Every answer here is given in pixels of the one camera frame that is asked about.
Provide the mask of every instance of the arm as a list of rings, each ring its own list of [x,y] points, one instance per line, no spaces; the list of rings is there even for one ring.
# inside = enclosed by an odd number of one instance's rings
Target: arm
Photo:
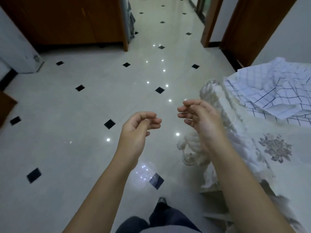
[[[135,168],[149,129],[161,127],[153,112],[138,112],[122,127],[117,151],[103,174],[63,233],[109,233],[123,195],[125,183]]]
[[[295,231],[279,213],[226,136],[219,113],[202,100],[184,101],[178,117],[196,129],[215,167],[227,206],[242,233]]]

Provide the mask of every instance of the person's left hand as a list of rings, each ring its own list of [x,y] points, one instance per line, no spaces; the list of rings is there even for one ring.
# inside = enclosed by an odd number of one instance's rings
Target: person's left hand
[[[161,127],[161,118],[154,112],[137,112],[122,126],[116,156],[135,168],[138,158],[145,147],[146,137],[150,135],[147,130]]]

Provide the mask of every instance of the person's leg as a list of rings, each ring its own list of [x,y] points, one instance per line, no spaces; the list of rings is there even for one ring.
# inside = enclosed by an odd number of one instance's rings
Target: person's leg
[[[146,220],[132,216],[119,226],[116,233],[139,233],[149,227]]]
[[[160,198],[153,213],[149,217],[150,227],[176,225],[189,227],[201,232],[181,211],[166,204],[165,198]]]

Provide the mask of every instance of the foot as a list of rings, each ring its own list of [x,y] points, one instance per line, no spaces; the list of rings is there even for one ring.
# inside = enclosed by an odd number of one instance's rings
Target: foot
[[[165,199],[164,197],[160,197],[160,198],[158,199],[158,203],[165,203],[165,204],[167,204],[167,203],[166,203],[166,199]]]

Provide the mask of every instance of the floral pattern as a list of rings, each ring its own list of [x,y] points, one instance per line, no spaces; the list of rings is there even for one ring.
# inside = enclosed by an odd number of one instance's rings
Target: floral pattern
[[[283,158],[290,161],[290,155],[292,155],[292,145],[287,144],[281,137],[281,135],[274,136],[270,133],[264,134],[264,138],[260,138],[259,144],[265,146],[265,153],[272,156],[272,160],[283,163]]]

